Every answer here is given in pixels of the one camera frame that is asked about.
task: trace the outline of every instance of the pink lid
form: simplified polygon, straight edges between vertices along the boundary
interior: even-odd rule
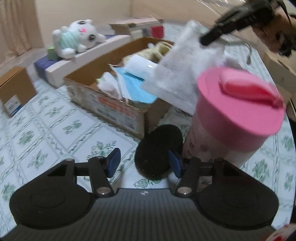
[[[238,138],[240,143],[229,140],[228,144],[244,149],[237,145],[253,142],[247,149],[255,149],[279,131],[285,112],[282,97],[257,76],[231,68],[212,68],[199,76],[197,85],[200,121],[220,141]]]

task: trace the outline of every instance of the plush toy in box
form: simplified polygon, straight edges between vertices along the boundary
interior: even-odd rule
[[[92,20],[78,20],[69,27],[52,32],[55,51],[62,58],[73,58],[76,53],[82,53],[105,41],[106,37],[98,34],[92,25]]]

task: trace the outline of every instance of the circular pad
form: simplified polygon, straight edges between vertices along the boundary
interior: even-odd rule
[[[210,220],[231,229],[257,229],[270,225],[279,207],[275,193],[243,177],[231,177],[207,186],[197,199]]]
[[[149,179],[158,179],[169,168],[168,150],[181,152],[182,133],[177,126],[162,125],[145,135],[135,153],[138,171]]]
[[[53,229],[84,216],[91,204],[90,194],[65,177],[33,180],[18,189],[9,207],[18,224],[35,229]]]

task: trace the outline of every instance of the curtain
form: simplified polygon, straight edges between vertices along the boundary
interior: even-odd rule
[[[22,0],[0,0],[0,68],[31,48]]]

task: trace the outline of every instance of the blue face mask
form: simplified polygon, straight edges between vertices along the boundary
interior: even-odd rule
[[[152,104],[156,100],[156,96],[149,94],[141,88],[144,81],[143,79],[126,72],[123,67],[116,68],[116,71],[123,77],[126,89],[132,101]]]

